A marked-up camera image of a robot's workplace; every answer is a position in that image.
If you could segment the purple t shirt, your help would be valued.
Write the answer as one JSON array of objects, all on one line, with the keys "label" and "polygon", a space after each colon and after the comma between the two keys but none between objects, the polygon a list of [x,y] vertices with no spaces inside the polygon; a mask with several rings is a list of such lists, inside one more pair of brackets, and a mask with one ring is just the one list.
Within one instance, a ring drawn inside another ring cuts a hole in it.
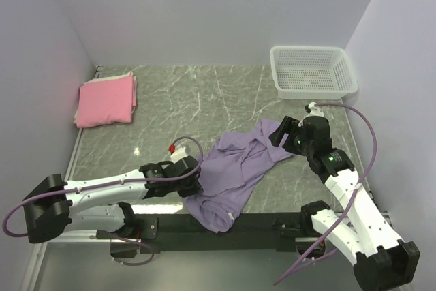
[{"label": "purple t shirt", "polygon": [[199,178],[203,191],[187,197],[184,205],[207,230],[227,232],[257,183],[277,162],[292,156],[269,140],[279,125],[262,119],[249,132],[226,131],[204,156]]}]

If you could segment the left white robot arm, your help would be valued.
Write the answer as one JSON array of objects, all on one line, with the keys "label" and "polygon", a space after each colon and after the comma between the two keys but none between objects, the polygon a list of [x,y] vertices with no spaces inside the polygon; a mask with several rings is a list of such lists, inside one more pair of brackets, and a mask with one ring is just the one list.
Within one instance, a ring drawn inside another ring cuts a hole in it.
[{"label": "left white robot arm", "polygon": [[131,237],[141,228],[132,203],[173,192],[182,198],[199,194],[199,176],[200,163],[190,155],[101,179],[64,181],[50,175],[24,199],[27,238],[43,243],[77,230]]}]

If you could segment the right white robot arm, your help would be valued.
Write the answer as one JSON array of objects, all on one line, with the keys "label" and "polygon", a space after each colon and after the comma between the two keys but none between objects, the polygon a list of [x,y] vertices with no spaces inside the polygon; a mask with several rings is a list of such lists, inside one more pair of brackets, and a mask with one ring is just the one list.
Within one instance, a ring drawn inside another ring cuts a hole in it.
[{"label": "right white robot arm", "polygon": [[391,290],[412,281],[420,251],[391,227],[359,181],[348,155],[333,147],[328,119],[284,117],[269,136],[272,146],[306,157],[310,169],[343,207],[350,225],[323,201],[302,206],[299,228],[321,234],[352,264],[362,290]]}]

